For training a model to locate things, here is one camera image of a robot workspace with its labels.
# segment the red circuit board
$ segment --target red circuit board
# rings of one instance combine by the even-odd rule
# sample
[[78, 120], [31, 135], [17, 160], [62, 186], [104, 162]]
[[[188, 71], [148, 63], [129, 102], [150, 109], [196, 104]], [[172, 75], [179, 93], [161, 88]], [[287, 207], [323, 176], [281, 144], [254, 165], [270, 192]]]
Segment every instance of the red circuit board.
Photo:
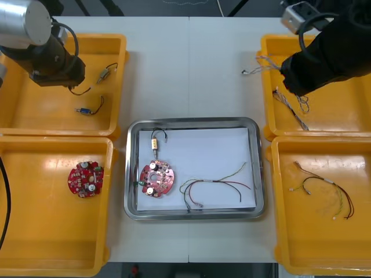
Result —
[[144, 166], [140, 181], [145, 183], [142, 192], [152, 197], [161, 197], [170, 191], [174, 184], [174, 171], [166, 162], [153, 160]]
[[79, 197], [91, 197], [99, 194], [103, 186], [104, 169], [98, 162], [81, 162], [68, 175], [68, 187]]

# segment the white paper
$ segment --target white paper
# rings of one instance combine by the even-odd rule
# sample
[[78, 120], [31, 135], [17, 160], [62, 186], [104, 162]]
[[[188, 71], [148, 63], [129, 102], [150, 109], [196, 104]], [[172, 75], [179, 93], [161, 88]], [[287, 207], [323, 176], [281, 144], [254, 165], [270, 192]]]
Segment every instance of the white paper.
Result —
[[[139, 132], [139, 172], [151, 160], [151, 131]], [[242, 195], [226, 184], [200, 182], [192, 186], [192, 198], [204, 205], [203, 209], [230, 209], [255, 207], [254, 185], [248, 130], [208, 129], [208, 130], [167, 130], [165, 135], [156, 131], [158, 140], [158, 160], [170, 164], [174, 170], [174, 185], [169, 193], [160, 198], [138, 192], [137, 210], [185, 210], [187, 209], [180, 186], [189, 179], [219, 180], [236, 172], [245, 162], [242, 170], [225, 181], [241, 182], [251, 188], [232, 184]], [[191, 208], [199, 209], [189, 196], [186, 196]]]

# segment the white table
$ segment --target white table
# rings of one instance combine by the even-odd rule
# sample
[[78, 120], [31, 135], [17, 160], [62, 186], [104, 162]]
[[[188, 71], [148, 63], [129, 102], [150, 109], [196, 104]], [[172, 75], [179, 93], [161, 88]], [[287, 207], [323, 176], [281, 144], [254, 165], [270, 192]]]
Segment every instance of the white table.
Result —
[[[247, 116], [265, 125], [260, 38], [287, 34], [279, 19], [59, 17], [76, 32], [128, 39], [107, 244], [112, 262], [274, 262], [276, 243], [270, 166], [264, 160], [266, 210], [257, 220], [138, 222], [123, 209], [125, 131], [139, 119]], [[268, 142], [263, 140], [263, 153]], [[155, 240], [153, 235], [163, 240]]]

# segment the electronic component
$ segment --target electronic component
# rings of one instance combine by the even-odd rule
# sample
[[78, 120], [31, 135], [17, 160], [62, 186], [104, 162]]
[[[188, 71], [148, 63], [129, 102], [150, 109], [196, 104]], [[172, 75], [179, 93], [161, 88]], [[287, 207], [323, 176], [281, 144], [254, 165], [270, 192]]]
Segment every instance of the electronic component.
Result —
[[166, 162], [155, 160], [144, 166], [140, 174], [139, 185], [142, 192], [153, 197], [167, 194], [174, 184], [174, 171]]
[[158, 147], [157, 147], [157, 138], [156, 137], [153, 137], [151, 139], [151, 143], [152, 143], [153, 155], [155, 156], [155, 159], [157, 159], [158, 158], [158, 155], [157, 155], [157, 150], [158, 150]]
[[96, 109], [94, 112], [92, 110], [90, 110], [89, 108], [77, 108], [77, 109], [75, 109], [75, 111], [80, 113], [80, 114], [84, 114], [84, 115], [95, 115], [99, 112], [99, 110], [103, 106], [103, 104], [104, 104], [104, 97], [100, 96], [100, 105], [99, 105], [98, 109]]
[[159, 131], [162, 131], [165, 135], [165, 143], [168, 141], [168, 135], [166, 134], [166, 132], [163, 130], [163, 129], [159, 129], [159, 128], [156, 128], [152, 131], [152, 134], [151, 134], [151, 147], [152, 147], [152, 150], [153, 150], [153, 155], [155, 156], [155, 159], [158, 159], [158, 142], [157, 142], [157, 138], [156, 136], [154, 136], [155, 132], [159, 130]]
[[79, 197], [91, 197], [99, 194], [103, 186], [104, 169], [98, 162], [81, 162], [68, 175], [68, 187]]
[[113, 65], [116, 65], [115, 71], [117, 70], [118, 63], [113, 63], [113, 64], [110, 64], [110, 65], [106, 66], [105, 69], [102, 70], [102, 72], [100, 73], [97, 84], [99, 84], [100, 82], [105, 80], [111, 74], [110, 67], [113, 66]]

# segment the white wire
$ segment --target white wire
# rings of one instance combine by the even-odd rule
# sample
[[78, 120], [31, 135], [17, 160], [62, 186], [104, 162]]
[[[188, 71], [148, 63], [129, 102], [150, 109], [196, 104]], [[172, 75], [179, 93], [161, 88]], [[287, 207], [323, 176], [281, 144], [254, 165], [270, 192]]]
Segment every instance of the white wire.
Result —
[[204, 2], [196, 2], [196, 3], [192, 3], [192, 2], [185, 2], [185, 3], [179, 3], [179, 2], [167, 2], [165, 0], [162, 0], [163, 3], [165, 4], [175, 4], [175, 5], [178, 5], [178, 6], [183, 6], [183, 5], [200, 5], [200, 4], [206, 4], [209, 2], [209, 0], [206, 0]]
[[302, 119], [299, 118], [299, 116], [294, 112], [294, 109], [291, 107], [288, 99], [278, 91], [278, 88], [276, 87], [276, 89], [273, 91], [273, 97], [282, 102], [283, 104], [285, 104], [290, 110], [291, 112], [294, 114], [294, 117], [296, 118], [296, 120], [300, 123], [301, 125], [301, 128], [303, 130], [309, 130], [309, 127], [303, 122]]
[[224, 17], [224, 13], [223, 13], [223, 10], [221, 9], [219, 0], [216, 0], [216, 2], [218, 3], [218, 7], [219, 7], [219, 11], [220, 11], [221, 16]]

